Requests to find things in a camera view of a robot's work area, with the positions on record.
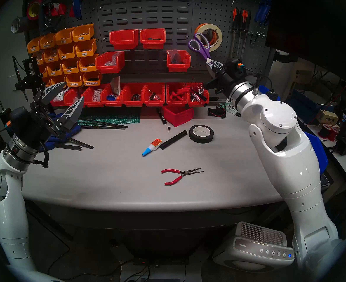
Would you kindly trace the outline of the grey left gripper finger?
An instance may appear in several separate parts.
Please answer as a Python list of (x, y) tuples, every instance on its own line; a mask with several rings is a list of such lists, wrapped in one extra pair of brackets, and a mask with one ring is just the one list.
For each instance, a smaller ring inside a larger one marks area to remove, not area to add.
[(61, 116), (61, 130), (70, 131), (76, 125), (84, 106), (84, 96), (74, 102)]
[(40, 102), (43, 105), (48, 105), (66, 86), (66, 82), (59, 82), (42, 91)]

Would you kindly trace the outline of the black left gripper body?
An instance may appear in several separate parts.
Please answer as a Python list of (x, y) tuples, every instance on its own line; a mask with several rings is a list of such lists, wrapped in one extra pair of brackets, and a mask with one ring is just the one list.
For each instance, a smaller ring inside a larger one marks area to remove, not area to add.
[(58, 139), (66, 137), (66, 131), (60, 130), (46, 112), (46, 105), (33, 101), (30, 107), (30, 111), (23, 106), (14, 109), (14, 135), (19, 140), (39, 150), (52, 135)]

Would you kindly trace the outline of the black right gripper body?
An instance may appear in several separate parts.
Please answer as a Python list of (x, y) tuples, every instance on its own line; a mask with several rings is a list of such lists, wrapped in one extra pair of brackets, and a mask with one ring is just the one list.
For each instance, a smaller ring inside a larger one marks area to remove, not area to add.
[(231, 69), (212, 67), (215, 74), (214, 83), (216, 95), (231, 95), (231, 92), (241, 80), (241, 67)]

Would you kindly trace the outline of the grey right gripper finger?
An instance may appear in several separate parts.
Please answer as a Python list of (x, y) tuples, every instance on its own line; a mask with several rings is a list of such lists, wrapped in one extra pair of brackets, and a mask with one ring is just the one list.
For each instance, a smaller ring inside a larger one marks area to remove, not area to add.
[(208, 71), (212, 71), (213, 68), (221, 70), (221, 69), (223, 69), (223, 65), (224, 65), (224, 64), (222, 64), (218, 61), (214, 61), (214, 60), (207, 60), (206, 64), (207, 64)]
[(214, 78), (211, 81), (203, 84), (204, 89), (206, 90), (211, 90), (211, 89), (215, 89), (215, 91), (221, 91), (221, 89), (219, 88), (219, 78)]

